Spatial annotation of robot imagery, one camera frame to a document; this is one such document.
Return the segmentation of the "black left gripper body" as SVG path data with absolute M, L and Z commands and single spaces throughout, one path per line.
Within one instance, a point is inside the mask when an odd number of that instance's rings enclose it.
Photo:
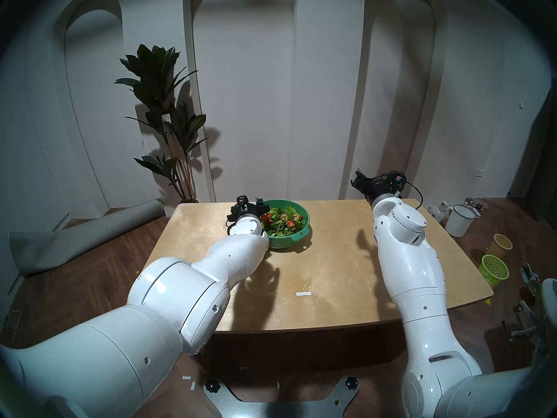
M 236 224 L 245 216 L 252 216 L 261 223 L 261 217 L 258 217 L 258 207 L 255 203 L 256 199 L 255 202 L 250 202 L 246 195 L 238 196 L 236 204 L 231 207 L 231 213 L 227 216 L 227 225 Z

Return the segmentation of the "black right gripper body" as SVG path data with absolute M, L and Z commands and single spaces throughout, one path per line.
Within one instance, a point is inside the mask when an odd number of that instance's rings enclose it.
M 390 171 L 368 178 L 369 181 L 365 181 L 363 194 L 370 205 L 383 198 L 402 198 L 401 194 L 408 182 L 406 175 L 400 171 Z

